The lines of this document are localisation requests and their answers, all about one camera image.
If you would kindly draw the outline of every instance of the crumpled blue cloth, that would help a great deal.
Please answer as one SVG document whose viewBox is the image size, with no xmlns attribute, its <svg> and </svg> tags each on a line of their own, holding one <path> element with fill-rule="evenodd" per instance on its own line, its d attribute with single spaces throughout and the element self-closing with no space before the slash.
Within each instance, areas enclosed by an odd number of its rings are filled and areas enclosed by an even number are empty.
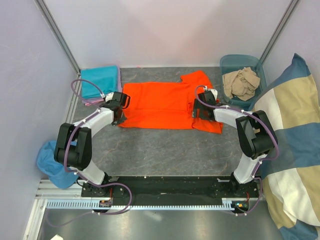
<svg viewBox="0 0 320 240">
<path fill-rule="evenodd" d="M 48 141 L 41 148 L 36 158 L 36 165 L 50 181 L 60 189 L 66 189 L 75 183 L 78 176 L 73 172 L 66 172 L 64 166 L 54 159 L 57 141 Z"/>
<path fill-rule="evenodd" d="M 121 89 L 120 73 L 117 66 L 103 66 L 81 70 L 81 78 L 96 84 L 104 94 Z M 85 99 L 100 98 L 100 92 L 90 83 L 82 82 L 82 97 Z"/>
</svg>

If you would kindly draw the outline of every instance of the orange garment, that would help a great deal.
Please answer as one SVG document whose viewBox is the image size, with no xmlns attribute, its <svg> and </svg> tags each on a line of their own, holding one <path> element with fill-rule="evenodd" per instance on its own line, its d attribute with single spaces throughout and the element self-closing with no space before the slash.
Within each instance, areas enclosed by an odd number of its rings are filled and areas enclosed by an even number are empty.
<svg viewBox="0 0 320 240">
<path fill-rule="evenodd" d="M 131 97 L 123 110 L 127 118 L 120 127 L 143 129 L 198 129 L 221 134 L 223 124 L 192 118 L 195 89 L 213 88 L 203 71 L 181 76 L 182 82 L 126 83 L 123 92 Z"/>
</svg>

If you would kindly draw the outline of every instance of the metal corner post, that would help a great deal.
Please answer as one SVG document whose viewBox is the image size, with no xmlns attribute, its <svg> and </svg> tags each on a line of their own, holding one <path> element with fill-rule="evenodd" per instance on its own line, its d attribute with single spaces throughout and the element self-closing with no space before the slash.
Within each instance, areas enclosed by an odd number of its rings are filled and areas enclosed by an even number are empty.
<svg viewBox="0 0 320 240">
<path fill-rule="evenodd" d="M 276 29 L 274 30 L 268 44 L 266 45 L 266 47 L 260 57 L 260 61 L 262 64 L 265 63 L 268 55 L 270 54 L 272 48 L 275 46 L 279 36 L 281 35 L 282 31 L 284 30 L 289 18 L 291 17 L 293 12 L 297 8 L 299 2 L 300 2 L 300 0 L 291 0 L 290 1 L 290 3 L 288 5 L 288 7 L 286 8 L 280 22 L 276 26 Z"/>
<path fill-rule="evenodd" d="M 67 58 L 69 59 L 73 69 L 79 75 L 80 74 L 80 67 L 73 56 L 68 44 L 66 43 L 64 36 L 60 32 L 52 14 L 50 13 L 48 6 L 45 3 L 45 0 L 34 0 L 37 6 L 39 7 L 40 11 L 42 12 L 43 17 L 47 21 L 48 25 L 50 26 L 54 36 L 56 37 L 57 41 L 59 42 L 60 46 L 62 47 L 63 51 L 65 52 Z"/>
</svg>

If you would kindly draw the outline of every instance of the beige cloth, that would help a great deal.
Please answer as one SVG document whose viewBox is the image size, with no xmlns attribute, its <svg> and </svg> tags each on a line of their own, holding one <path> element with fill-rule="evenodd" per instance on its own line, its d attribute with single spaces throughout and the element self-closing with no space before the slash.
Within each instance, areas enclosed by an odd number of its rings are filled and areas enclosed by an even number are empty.
<svg viewBox="0 0 320 240">
<path fill-rule="evenodd" d="M 242 101 L 254 97 L 260 84 L 260 78 L 250 67 L 226 73 L 222 76 L 222 79 L 225 95 L 230 99 L 234 97 L 233 95 L 236 95 Z"/>
</svg>

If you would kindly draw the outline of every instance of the white wall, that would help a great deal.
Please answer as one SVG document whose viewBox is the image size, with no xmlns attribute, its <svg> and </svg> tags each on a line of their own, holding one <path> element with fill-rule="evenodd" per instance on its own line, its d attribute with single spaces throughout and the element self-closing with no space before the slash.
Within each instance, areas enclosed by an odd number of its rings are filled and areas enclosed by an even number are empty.
<svg viewBox="0 0 320 240">
<path fill-rule="evenodd" d="M 300 1 L 263 65 L 267 83 L 277 79 L 291 64 L 294 53 L 297 53 L 309 66 L 320 96 L 319 21 L 320 1 Z"/>
<path fill-rule="evenodd" d="M 45 0 L 81 68 L 260 57 L 290 0 Z"/>
<path fill-rule="evenodd" d="M 57 137 L 76 73 L 33 0 L 2 0 L 0 33 L 0 238 L 19 240 L 42 176 L 38 151 Z"/>
</svg>

